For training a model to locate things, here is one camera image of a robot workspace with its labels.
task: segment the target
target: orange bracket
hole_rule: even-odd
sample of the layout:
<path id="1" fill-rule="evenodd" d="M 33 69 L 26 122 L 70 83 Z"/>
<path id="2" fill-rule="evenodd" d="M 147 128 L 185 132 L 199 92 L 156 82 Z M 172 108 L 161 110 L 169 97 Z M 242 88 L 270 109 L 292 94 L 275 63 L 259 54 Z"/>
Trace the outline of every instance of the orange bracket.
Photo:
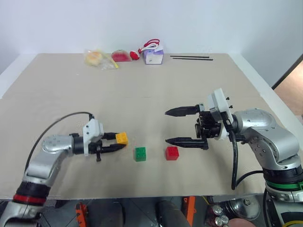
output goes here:
<path id="1" fill-rule="evenodd" d="M 195 201 L 196 201 L 195 196 L 188 196 L 188 197 L 184 198 L 184 203 L 186 205 L 185 217 L 186 217 L 188 223 L 190 224 L 190 226 L 193 226 L 194 214 L 197 212 L 195 209 Z"/>
<path id="2" fill-rule="evenodd" d="M 86 215 L 87 215 L 87 206 L 82 204 L 82 202 L 76 205 L 76 216 L 77 221 L 79 223 L 79 227 L 88 227 L 86 222 Z"/>

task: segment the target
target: table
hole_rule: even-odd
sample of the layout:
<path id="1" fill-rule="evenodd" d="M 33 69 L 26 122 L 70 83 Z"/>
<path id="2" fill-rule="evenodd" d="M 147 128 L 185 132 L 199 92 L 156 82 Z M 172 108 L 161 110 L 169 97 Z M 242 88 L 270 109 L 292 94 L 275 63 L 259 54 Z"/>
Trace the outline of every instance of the table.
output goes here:
<path id="1" fill-rule="evenodd" d="M 38 54 L 0 99 L 0 198 L 12 198 L 40 133 L 75 111 L 93 113 L 106 132 L 126 131 L 129 145 L 102 155 L 100 163 L 95 156 L 65 159 L 49 198 L 262 193 L 262 175 L 252 175 L 231 190 L 228 140 L 209 140 L 209 150 L 179 148 L 177 161 L 165 159 L 165 139 L 194 138 L 197 116 L 174 118 L 164 112 L 200 102 L 207 106 L 207 95 L 219 87 L 230 97 L 233 111 L 258 107 L 276 117 L 251 78 L 234 63 L 236 57 L 233 61 L 227 54 L 210 56 L 214 61 L 173 60 L 166 55 L 162 65 L 145 65 L 140 60 L 101 71 L 85 65 L 82 54 Z M 87 116 L 71 117 L 47 135 L 80 133 L 87 121 Z M 136 146 L 146 147 L 145 162 L 135 162 Z M 239 145 L 238 177 L 260 169 L 249 146 Z"/>

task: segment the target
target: white wall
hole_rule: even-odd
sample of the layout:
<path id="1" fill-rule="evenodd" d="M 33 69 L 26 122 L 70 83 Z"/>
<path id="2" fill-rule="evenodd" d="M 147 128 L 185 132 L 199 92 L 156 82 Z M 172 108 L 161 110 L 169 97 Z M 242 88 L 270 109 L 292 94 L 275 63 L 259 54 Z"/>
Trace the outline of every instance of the white wall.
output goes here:
<path id="1" fill-rule="evenodd" d="M 0 20 L 21 53 L 159 38 L 166 52 L 240 52 L 270 85 L 303 52 L 303 0 L 0 0 Z"/>

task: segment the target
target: plastic bag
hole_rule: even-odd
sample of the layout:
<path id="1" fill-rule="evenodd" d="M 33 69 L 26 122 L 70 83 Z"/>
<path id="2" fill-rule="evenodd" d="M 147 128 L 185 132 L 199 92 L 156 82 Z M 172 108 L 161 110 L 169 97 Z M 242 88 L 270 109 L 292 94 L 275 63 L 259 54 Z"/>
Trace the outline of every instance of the plastic bag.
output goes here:
<path id="1" fill-rule="evenodd" d="M 86 64 L 98 67 L 101 70 L 118 69 L 119 66 L 115 61 L 103 53 L 101 50 L 86 50 L 84 53 L 84 61 Z"/>

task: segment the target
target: wire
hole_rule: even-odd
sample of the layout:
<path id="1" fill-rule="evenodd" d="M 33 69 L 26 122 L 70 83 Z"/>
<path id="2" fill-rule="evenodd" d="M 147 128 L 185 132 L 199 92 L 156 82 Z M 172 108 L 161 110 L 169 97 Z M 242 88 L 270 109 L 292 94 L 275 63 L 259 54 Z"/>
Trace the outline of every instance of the wire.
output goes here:
<path id="1" fill-rule="evenodd" d="M 88 114 L 88 115 L 89 115 L 89 119 L 94 118 L 94 115 L 91 114 L 91 113 L 89 113 L 89 112 L 74 112 L 74 113 L 70 113 L 70 114 L 68 114 L 68 115 L 65 115 L 65 116 L 59 118 L 57 121 L 55 121 L 55 122 L 52 123 L 50 126 L 48 126 L 48 127 L 42 132 L 42 134 L 38 137 L 38 139 L 36 140 L 35 144 L 33 145 L 32 149 L 31 149 L 31 151 L 30 151 L 30 153 L 29 153 L 29 155 L 28 155 L 27 163 L 26 163 L 26 165 L 25 165 L 25 170 L 24 170 L 24 172 L 25 172 L 25 171 L 27 170 L 27 168 L 28 168 L 30 159 L 31 159 L 31 157 L 32 157 L 32 155 L 33 155 L 33 152 L 34 152 L 36 146 L 38 145 L 38 143 L 39 143 L 39 141 L 41 140 L 41 138 L 47 133 L 47 131 L 50 130 L 55 124 L 57 124 L 58 122 L 62 121 L 63 119 L 65 119 L 65 118 L 67 118 L 67 117 L 70 117 L 70 116 L 73 116 L 73 115 L 77 115 L 77 114 Z"/>
<path id="2" fill-rule="evenodd" d="M 289 226 L 295 225 L 295 224 L 303 224 L 303 221 L 289 221 L 289 222 L 286 222 L 282 227 L 289 227 Z"/>
<path id="3" fill-rule="evenodd" d="M 263 171 L 262 170 L 256 170 L 256 171 L 251 171 L 249 173 L 244 174 L 243 176 L 241 176 L 237 182 L 236 182 L 236 187 L 241 183 L 241 181 L 243 181 L 246 177 L 253 175 L 253 174 L 262 174 Z"/>
<path id="4" fill-rule="evenodd" d="M 233 148 L 233 165 L 232 165 L 232 190 L 236 189 L 237 183 L 237 172 L 238 172 L 238 145 L 235 133 L 230 131 Z"/>
<path id="5" fill-rule="evenodd" d="M 202 196 L 202 198 L 205 200 L 205 202 L 207 203 L 207 205 L 209 205 L 209 202 L 207 201 L 207 199 L 205 198 L 205 196 Z"/>
<path id="6" fill-rule="evenodd" d="M 264 222 L 266 227 L 269 227 L 267 212 L 266 212 L 266 195 L 267 195 L 267 189 L 264 190 L 264 194 L 263 194 L 263 216 L 264 216 Z"/>

